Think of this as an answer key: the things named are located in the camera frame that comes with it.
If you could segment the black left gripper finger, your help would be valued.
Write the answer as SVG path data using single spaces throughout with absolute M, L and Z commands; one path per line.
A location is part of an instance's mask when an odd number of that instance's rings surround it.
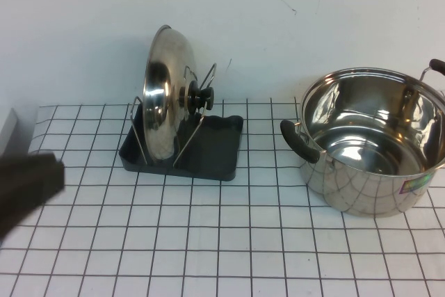
M 57 159 L 52 153 L 1 157 L 1 175 L 21 175 L 37 168 L 49 167 Z
M 1 162 L 1 238 L 65 188 L 60 161 Z

